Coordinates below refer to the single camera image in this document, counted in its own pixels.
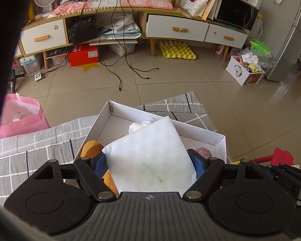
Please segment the clear storage bin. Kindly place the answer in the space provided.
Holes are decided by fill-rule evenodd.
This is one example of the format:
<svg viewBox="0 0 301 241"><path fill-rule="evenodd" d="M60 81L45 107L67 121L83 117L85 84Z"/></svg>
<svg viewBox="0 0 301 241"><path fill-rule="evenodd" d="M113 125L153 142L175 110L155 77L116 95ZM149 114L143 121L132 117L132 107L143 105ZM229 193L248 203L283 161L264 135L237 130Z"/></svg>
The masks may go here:
<svg viewBox="0 0 301 241"><path fill-rule="evenodd" d="M25 69L27 74L39 71L42 67L42 61L43 57L40 53L19 58L19 63Z"/></svg>

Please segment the white knit glove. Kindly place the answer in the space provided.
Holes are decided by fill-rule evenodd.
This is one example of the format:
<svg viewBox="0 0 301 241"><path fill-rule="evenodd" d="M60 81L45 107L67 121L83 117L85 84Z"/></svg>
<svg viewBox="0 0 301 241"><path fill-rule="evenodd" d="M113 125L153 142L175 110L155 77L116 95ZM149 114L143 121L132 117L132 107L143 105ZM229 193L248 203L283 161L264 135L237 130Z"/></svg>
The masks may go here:
<svg viewBox="0 0 301 241"><path fill-rule="evenodd" d="M149 121L149 120L146 120L146 121L142 121L141 123L132 123L130 126L129 126L129 134L137 131L137 130L140 130L141 128L144 128L146 127L147 125L151 124L152 122Z"/></svg>

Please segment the pink shopping bag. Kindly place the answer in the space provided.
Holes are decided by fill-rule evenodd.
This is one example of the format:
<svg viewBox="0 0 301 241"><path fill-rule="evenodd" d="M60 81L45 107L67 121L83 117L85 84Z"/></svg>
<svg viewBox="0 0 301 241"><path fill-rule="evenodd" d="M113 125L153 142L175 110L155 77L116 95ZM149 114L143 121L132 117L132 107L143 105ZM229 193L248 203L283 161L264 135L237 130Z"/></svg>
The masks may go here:
<svg viewBox="0 0 301 241"><path fill-rule="evenodd" d="M42 105L34 98L6 94L0 118L0 139L50 128Z"/></svg>

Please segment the white sponge block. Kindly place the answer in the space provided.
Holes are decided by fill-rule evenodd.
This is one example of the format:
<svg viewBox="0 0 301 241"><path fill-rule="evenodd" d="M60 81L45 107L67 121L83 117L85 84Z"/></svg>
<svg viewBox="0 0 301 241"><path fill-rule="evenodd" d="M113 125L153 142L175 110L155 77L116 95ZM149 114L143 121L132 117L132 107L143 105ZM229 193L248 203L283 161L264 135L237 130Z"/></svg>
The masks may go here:
<svg viewBox="0 0 301 241"><path fill-rule="evenodd" d="M136 130L102 150L119 192L178 192L196 181L196 171L169 117Z"/></svg>

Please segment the black microwave oven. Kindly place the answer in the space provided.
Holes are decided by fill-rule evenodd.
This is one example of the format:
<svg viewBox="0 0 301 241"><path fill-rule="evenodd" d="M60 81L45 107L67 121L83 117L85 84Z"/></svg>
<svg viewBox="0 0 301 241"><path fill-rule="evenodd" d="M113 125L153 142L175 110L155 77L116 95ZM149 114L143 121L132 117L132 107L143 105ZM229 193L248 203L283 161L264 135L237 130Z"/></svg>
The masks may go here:
<svg viewBox="0 0 301 241"><path fill-rule="evenodd" d="M218 0L214 19L251 31L259 10L242 0Z"/></svg>

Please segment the red shoe box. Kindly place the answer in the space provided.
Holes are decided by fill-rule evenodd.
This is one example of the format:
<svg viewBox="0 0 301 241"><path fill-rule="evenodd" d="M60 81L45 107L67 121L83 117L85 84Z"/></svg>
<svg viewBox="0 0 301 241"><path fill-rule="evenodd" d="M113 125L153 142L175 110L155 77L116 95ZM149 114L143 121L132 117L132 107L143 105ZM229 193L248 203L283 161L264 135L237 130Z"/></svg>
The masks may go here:
<svg viewBox="0 0 301 241"><path fill-rule="evenodd" d="M98 63L98 46L91 46L89 44L73 45L69 49L68 59L71 67Z"/></svg>

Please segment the white toy carton box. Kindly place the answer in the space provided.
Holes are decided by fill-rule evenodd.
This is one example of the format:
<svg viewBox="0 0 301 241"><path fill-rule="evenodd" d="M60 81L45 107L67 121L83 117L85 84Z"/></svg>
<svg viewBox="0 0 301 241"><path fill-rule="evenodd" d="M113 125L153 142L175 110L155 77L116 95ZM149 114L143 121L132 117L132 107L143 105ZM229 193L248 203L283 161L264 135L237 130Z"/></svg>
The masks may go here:
<svg viewBox="0 0 301 241"><path fill-rule="evenodd" d="M265 72L249 72L249 67L240 62L240 57L231 56L226 71L238 82L241 87L258 84Z"/></svg>

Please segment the yellow egg tray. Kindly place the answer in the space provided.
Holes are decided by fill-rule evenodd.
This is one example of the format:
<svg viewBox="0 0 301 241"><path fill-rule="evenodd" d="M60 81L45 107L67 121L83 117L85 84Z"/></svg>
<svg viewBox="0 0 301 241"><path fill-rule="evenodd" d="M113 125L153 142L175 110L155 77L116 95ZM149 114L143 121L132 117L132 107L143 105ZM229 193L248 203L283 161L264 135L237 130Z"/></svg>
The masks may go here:
<svg viewBox="0 0 301 241"><path fill-rule="evenodd" d="M196 55L185 42L173 40L159 40L159 48L166 59L195 60Z"/></svg>

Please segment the green plastic basket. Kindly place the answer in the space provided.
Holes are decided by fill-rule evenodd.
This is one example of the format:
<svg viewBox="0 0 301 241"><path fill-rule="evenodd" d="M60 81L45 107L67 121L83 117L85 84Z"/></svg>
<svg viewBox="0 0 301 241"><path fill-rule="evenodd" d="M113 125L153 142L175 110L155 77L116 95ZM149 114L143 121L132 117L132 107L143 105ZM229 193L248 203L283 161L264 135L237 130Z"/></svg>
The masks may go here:
<svg viewBox="0 0 301 241"><path fill-rule="evenodd" d="M272 53L268 46L256 39L250 41L250 51L258 53L259 55L268 55Z"/></svg>

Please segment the mauve towel cloth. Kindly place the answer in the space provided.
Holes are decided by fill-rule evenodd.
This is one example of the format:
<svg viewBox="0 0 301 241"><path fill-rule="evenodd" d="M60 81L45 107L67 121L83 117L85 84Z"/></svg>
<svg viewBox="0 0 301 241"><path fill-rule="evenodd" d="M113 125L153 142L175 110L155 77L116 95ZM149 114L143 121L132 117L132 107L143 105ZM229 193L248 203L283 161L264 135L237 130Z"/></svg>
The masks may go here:
<svg viewBox="0 0 301 241"><path fill-rule="evenodd" d="M205 147L199 147L196 149L196 152L201 155L203 158L205 159L209 159L209 158L212 158L213 155L211 153L210 150L206 149Z"/></svg>

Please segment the silver refrigerator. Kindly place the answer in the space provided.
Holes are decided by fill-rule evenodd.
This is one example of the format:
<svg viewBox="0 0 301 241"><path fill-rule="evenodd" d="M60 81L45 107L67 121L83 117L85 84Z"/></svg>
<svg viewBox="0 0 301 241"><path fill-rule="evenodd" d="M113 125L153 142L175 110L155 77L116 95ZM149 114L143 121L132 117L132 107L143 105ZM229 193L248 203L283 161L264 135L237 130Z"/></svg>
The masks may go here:
<svg viewBox="0 0 301 241"><path fill-rule="evenodd" d="M301 0L264 0L260 9L266 46L275 56L270 81L285 80L301 53Z"/></svg>

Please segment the wooden white TV cabinet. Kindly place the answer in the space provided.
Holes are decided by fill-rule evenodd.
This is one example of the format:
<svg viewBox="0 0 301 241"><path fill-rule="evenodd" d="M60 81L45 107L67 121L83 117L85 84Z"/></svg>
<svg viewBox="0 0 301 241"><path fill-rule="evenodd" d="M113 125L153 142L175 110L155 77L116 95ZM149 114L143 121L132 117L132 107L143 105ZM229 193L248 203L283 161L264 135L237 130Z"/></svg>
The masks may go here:
<svg viewBox="0 0 301 241"><path fill-rule="evenodd" d="M83 42L89 45L136 43L148 39L151 54L159 40L208 42L226 47L241 48L247 38L246 31L211 20L190 17L178 10L147 8L108 8L81 11L55 18L43 17L23 28L14 58L37 53L47 55L50 50L72 45L67 29L79 18L94 15L98 37Z"/></svg>

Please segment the brown plush animal toy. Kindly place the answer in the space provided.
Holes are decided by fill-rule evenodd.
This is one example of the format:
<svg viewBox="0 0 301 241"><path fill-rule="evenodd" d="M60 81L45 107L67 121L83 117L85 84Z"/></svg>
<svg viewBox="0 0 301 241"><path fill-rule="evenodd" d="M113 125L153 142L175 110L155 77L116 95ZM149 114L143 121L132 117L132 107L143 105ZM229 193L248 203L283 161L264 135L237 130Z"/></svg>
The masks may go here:
<svg viewBox="0 0 301 241"><path fill-rule="evenodd" d="M110 188L116 197L119 197L119 192L107 166L106 156L102 153L102 149L104 149L104 147L101 143L96 140L89 140L84 143L80 157L88 157L91 159L90 167L93 169L95 174L108 188Z"/></svg>

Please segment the black printer device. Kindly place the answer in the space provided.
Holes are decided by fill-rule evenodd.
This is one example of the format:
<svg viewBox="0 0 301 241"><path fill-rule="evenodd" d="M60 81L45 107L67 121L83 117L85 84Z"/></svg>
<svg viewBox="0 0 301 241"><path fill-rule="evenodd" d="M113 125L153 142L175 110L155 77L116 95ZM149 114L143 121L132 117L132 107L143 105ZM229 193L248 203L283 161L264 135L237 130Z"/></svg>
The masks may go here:
<svg viewBox="0 0 301 241"><path fill-rule="evenodd" d="M79 18L68 29L70 43L81 44L98 37L98 26L94 15Z"/></svg>

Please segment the pink cushion mat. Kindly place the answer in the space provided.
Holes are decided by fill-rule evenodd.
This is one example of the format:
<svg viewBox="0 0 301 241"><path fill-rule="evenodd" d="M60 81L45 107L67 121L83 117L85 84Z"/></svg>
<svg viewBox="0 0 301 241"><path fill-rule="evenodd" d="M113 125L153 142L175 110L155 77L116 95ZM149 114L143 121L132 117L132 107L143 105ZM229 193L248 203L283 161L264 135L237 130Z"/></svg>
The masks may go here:
<svg viewBox="0 0 301 241"><path fill-rule="evenodd" d="M172 10L173 5L168 0L72 0L59 5L50 12L47 18L55 18L63 15L84 11L108 8L147 8Z"/></svg>

